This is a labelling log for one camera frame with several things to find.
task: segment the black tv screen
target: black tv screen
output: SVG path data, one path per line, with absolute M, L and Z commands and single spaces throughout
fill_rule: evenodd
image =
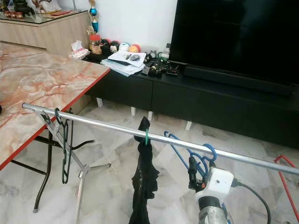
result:
M 170 60 L 299 84 L 298 0 L 178 0 Z

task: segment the stack of papers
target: stack of papers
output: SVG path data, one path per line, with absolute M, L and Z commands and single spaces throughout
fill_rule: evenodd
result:
M 133 55 L 138 55 L 139 60 L 131 61 L 130 57 Z M 124 76 L 130 76 L 136 72 L 141 71 L 144 68 L 145 53 L 132 53 L 127 51 L 118 51 L 112 54 L 108 59 L 102 60 L 101 64 L 110 67 L 112 70 L 121 73 Z

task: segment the red table edge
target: red table edge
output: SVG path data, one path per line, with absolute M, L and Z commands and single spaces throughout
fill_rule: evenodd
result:
M 76 98 L 74 98 L 67 106 L 65 106 L 62 111 L 66 111 L 69 109 L 81 96 L 83 96 L 88 90 L 90 90 L 98 81 L 100 81 L 108 72 L 110 68 L 108 68 L 101 76 L 99 76 L 92 84 L 90 84 L 84 91 L 82 91 Z M 15 150 L 1 165 L 0 171 L 17 155 L 22 151 L 30 142 L 32 142 L 43 130 L 46 129 L 46 125 L 42 126 L 34 135 L 32 135 L 26 142 L 24 142 L 17 150 Z

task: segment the hanging cloth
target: hanging cloth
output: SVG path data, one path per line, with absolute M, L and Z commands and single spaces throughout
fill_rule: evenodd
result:
M 138 130 L 146 131 L 149 129 L 150 122 L 143 117 Z M 133 213 L 129 224 L 150 224 L 147 211 L 147 200 L 155 197 L 153 191 L 158 190 L 157 181 L 159 171 L 152 164 L 153 152 L 150 140 L 134 136 L 138 145 L 138 165 L 135 175 L 132 178 L 134 195 L 133 195 Z

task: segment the cabinet door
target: cabinet door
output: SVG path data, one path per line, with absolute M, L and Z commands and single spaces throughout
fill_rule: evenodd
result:
M 273 143 L 299 148 L 299 112 L 252 103 L 240 133 Z
M 192 119 L 198 91 L 154 82 L 151 110 L 184 120 Z
M 87 94 L 149 111 L 152 81 L 110 71 Z
M 192 114 L 194 122 L 238 132 L 249 102 L 213 92 L 201 92 Z

